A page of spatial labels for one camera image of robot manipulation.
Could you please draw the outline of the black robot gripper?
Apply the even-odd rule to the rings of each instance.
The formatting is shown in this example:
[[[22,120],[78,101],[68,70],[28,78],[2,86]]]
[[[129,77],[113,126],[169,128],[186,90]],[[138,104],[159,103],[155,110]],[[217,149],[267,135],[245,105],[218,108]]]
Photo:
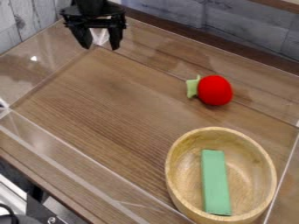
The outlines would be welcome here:
[[[75,4],[60,10],[66,26],[83,48],[90,49],[93,35],[89,28],[110,28],[113,50],[121,47],[123,29],[127,28],[126,9],[110,0],[74,0]]]

